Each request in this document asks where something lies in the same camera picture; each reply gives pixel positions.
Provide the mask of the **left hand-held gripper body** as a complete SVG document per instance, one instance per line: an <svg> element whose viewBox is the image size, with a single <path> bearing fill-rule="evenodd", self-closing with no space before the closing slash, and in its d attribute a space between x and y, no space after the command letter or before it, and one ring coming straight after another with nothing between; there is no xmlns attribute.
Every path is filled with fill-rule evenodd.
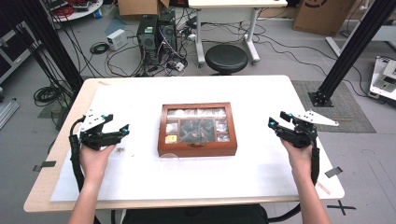
<svg viewBox="0 0 396 224"><path fill-rule="evenodd" d="M104 125L101 116L104 114L98 114L90 109L82 121L80 126L79 139L80 142L94 150L99 150L101 147L118 144L121 139L110 138L107 136L108 133L103 132Z"/></svg>

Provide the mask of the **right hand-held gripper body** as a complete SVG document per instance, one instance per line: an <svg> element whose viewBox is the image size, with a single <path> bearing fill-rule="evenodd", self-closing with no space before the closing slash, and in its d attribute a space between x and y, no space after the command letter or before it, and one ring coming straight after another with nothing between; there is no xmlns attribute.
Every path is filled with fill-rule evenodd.
<svg viewBox="0 0 396 224"><path fill-rule="evenodd" d="M313 146L316 143L317 124L337 127L339 122L324 117L313 110L307 110L303 114L294 116L292 124L294 128L291 130L293 130L294 136L281 139L290 142L297 148L302 148L309 145Z"/></svg>

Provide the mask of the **wooden box with glass lid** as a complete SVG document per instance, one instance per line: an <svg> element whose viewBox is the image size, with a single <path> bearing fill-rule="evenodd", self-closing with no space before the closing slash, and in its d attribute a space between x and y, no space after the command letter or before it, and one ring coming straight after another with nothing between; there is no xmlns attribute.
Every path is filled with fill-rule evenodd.
<svg viewBox="0 0 396 224"><path fill-rule="evenodd" d="M165 143L165 126L167 112L171 109L188 109L188 108L220 108L224 107L227 115L229 142L207 142L200 144L166 144ZM233 111L231 104L227 103L205 103L205 104L175 104L163 105L161 122L159 128L158 154L161 156L165 153L176 154L179 158L191 157L221 157L234 156L237 150L237 140L235 127L233 124Z"/></svg>

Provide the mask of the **person's left hand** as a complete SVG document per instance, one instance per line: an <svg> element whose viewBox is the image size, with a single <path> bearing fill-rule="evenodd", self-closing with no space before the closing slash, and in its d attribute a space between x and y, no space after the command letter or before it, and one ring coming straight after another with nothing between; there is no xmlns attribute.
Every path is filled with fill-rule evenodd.
<svg viewBox="0 0 396 224"><path fill-rule="evenodd" d="M110 145L101 150L94 150L85 145L81 147L80 163L83 168L85 180L88 183L96 185L102 183L109 155L115 147L115 145Z"/></svg>

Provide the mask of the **person's right hand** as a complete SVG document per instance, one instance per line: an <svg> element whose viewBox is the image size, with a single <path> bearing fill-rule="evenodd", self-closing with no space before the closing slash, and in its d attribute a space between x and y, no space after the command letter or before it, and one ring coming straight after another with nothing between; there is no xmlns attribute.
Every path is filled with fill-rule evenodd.
<svg viewBox="0 0 396 224"><path fill-rule="evenodd" d="M312 146L297 148L286 140L281 140L289 154L291 172L296 183L311 179Z"/></svg>

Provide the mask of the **grey floor mat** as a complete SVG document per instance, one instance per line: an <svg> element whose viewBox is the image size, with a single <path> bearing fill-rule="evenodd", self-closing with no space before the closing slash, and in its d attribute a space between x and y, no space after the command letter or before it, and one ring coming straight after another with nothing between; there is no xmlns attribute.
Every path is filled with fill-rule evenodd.
<svg viewBox="0 0 396 224"><path fill-rule="evenodd" d="M352 96L348 87L341 83L331 97L331 106L314 106L308 95L320 86L320 81L293 80L296 90L305 110L313 111L339 123L337 127L318 125L319 132L329 133L375 133L375 128L367 119L361 107Z"/></svg>

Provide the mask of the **black tape strip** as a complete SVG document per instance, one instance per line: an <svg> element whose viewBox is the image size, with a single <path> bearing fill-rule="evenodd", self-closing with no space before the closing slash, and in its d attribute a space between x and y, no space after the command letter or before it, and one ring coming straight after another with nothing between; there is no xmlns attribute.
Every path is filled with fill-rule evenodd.
<svg viewBox="0 0 396 224"><path fill-rule="evenodd" d="M326 175L328 178L331 178L331 177L333 177L333 176L336 176L336 175L341 174L342 172L343 172L343 170L342 170L340 167L334 167L334 168L332 168L331 170L327 171L327 172L325 173L325 175Z"/></svg>
<svg viewBox="0 0 396 224"><path fill-rule="evenodd" d="M56 165L56 161L43 161L40 165L35 165L34 172L40 172L43 168L50 168Z"/></svg>

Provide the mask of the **black tape cross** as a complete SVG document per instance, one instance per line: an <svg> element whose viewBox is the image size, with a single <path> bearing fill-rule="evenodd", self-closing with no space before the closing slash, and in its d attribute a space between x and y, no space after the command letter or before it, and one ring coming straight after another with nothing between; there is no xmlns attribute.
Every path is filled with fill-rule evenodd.
<svg viewBox="0 0 396 224"><path fill-rule="evenodd" d="M337 201L337 204L328 204L327 208L339 209L343 216L347 214L347 210L356 210L355 206L344 205L340 200Z"/></svg>

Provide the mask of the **black computer tower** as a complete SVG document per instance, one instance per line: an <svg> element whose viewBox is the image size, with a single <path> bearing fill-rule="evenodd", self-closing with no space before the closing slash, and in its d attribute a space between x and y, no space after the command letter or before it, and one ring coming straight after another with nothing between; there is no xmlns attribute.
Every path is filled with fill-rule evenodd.
<svg viewBox="0 0 396 224"><path fill-rule="evenodd" d="M144 63L158 65L158 16L144 15L139 22L136 36Z"/></svg>
<svg viewBox="0 0 396 224"><path fill-rule="evenodd" d="M159 18L159 38L162 50L177 51L176 17L174 10L164 10Z"/></svg>

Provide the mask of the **white equipment panel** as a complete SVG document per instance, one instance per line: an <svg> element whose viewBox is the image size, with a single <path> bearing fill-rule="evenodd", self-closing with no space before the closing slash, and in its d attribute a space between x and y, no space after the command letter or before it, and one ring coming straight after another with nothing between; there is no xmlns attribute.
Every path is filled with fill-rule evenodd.
<svg viewBox="0 0 396 224"><path fill-rule="evenodd" d="M369 95L375 99L382 96L396 101L396 60L376 57Z"/></svg>

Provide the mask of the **large printed cardboard box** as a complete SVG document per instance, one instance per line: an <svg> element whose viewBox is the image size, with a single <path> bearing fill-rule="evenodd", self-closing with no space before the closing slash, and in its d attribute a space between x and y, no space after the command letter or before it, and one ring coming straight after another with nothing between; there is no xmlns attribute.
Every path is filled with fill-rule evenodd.
<svg viewBox="0 0 396 224"><path fill-rule="evenodd" d="M336 36L361 0L300 0L292 29L317 35Z"/></svg>

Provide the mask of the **person's black clothing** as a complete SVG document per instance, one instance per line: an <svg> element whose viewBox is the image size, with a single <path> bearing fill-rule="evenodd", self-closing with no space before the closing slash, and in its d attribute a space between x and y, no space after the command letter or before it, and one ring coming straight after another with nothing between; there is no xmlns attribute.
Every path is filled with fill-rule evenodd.
<svg viewBox="0 0 396 224"><path fill-rule="evenodd" d="M130 209L121 224L269 224L259 204Z"/></svg>

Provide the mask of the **grey metal rack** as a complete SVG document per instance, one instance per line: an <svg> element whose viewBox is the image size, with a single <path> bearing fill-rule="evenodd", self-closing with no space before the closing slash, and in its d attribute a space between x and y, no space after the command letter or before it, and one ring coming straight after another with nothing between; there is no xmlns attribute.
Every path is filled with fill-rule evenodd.
<svg viewBox="0 0 396 224"><path fill-rule="evenodd" d="M20 22L17 29L27 40L9 25L0 24L0 84L30 56L33 48L41 44L25 21Z"/></svg>

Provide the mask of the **small cardboard box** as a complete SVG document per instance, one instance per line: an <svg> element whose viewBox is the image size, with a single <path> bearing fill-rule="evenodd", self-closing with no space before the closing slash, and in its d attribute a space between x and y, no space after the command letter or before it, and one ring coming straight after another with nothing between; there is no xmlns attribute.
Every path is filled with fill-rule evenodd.
<svg viewBox="0 0 396 224"><path fill-rule="evenodd" d="M170 0L118 0L122 16L158 14L162 7L169 7Z"/></svg>

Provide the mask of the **black aluminium stand post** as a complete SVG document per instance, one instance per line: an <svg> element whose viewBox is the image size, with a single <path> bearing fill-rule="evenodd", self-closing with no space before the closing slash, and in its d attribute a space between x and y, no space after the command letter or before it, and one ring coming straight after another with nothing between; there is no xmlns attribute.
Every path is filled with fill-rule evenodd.
<svg viewBox="0 0 396 224"><path fill-rule="evenodd" d="M313 106L332 107L335 90L395 9L396 0L374 0L318 90L308 93Z"/></svg>
<svg viewBox="0 0 396 224"><path fill-rule="evenodd" d="M52 60L64 75L71 90L78 93L83 79L66 51L58 33L50 24L50 18L39 0L13 0L17 10L31 30L47 49Z"/></svg>

